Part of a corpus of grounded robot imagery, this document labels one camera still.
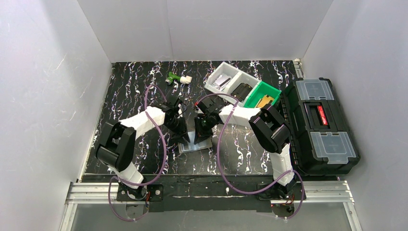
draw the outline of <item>table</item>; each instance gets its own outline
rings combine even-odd
[[[293,61],[226,61],[232,66],[283,90],[297,78]],[[166,96],[179,96],[187,105],[185,112],[188,130],[194,130],[194,103],[211,92],[204,89],[208,76],[222,61],[193,62],[129,62],[113,64],[112,76],[103,103],[101,117],[95,133],[98,141],[101,126],[108,120],[120,120],[134,116],[144,110],[143,100],[146,87],[152,83],[159,86]],[[193,77],[191,84],[175,82],[168,86],[165,78],[168,72],[179,76]],[[155,90],[149,103],[162,101]],[[216,175],[215,147],[221,125],[213,138],[213,149],[180,154],[175,144],[168,145],[168,159],[165,174]],[[166,140],[168,129],[162,126]],[[260,146],[254,133],[246,127],[229,125],[220,148],[221,163],[229,175],[272,174],[269,154]],[[157,174],[163,160],[163,148],[158,132],[153,129],[136,140],[133,162],[142,174]],[[85,175],[113,174],[108,167],[95,158],[91,148],[86,163]]]

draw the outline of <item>red label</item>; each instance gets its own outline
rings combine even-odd
[[[326,119],[326,115],[324,114],[323,107],[319,105],[318,110],[319,110],[320,118],[321,118],[321,121],[323,122],[323,125],[329,125],[327,123],[327,119]]]

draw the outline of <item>green spray nozzle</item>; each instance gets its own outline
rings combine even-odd
[[[166,83],[168,85],[171,85],[175,79],[180,81],[180,78],[181,78],[180,76],[176,76],[175,74],[173,74],[173,72],[170,71],[168,73],[168,77],[166,78]]]

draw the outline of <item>green tray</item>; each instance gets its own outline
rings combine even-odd
[[[246,103],[243,107],[254,108],[258,104],[259,100],[262,99],[265,95],[269,95],[270,97],[275,99],[272,102],[272,105],[274,105],[279,100],[281,91],[261,81],[259,82],[257,87],[255,87],[252,94],[248,96],[248,99],[246,100]]]

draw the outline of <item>green and white tool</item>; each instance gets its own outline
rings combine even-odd
[[[166,83],[168,85],[171,85],[173,83],[174,80],[178,80],[180,81],[180,83],[184,83],[184,84],[190,84],[191,83],[191,76],[176,76],[175,74],[173,74],[173,72],[169,72],[168,73],[168,77],[166,78]]]

